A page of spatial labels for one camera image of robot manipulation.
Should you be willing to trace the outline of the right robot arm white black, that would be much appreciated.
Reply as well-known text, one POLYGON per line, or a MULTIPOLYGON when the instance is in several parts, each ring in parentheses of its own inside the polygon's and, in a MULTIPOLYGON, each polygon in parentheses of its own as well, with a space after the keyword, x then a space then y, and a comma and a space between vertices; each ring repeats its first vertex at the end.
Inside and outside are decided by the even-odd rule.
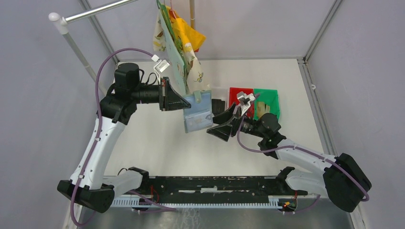
POLYGON ((239 145, 247 151, 301 167, 301 170, 287 167, 279 173, 276 189, 280 194, 302 190, 328 197, 345 212, 353 212, 360 202, 369 201, 368 192, 372 184, 352 156, 312 151, 282 135, 276 115, 265 113, 254 120, 246 118, 241 111, 240 106, 233 104, 213 118, 216 125, 206 132, 226 142, 231 137, 240 140, 242 133, 259 137, 261 141, 258 142, 258 149, 248 148, 242 142, 239 145))

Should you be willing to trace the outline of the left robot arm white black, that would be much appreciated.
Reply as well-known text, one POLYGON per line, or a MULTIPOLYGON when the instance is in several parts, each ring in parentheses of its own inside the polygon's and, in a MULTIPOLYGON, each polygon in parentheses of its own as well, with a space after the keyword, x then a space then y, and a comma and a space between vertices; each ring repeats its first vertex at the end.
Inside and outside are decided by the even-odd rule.
POLYGON ((70 178, 57 186, 72 203, 104 213, 114 199, 131 190, 141 195, 149 191, 145 170, 131 167, 118 176, 104 176, 114 146, 138 104, 158 104, 161 111, 189 109, 191 104, 172 88, 168 77, 148 85, 141 81, 143 73, 135 63, 119 65, 114 84, 98 99, 95 130, 86 151, 70 178))

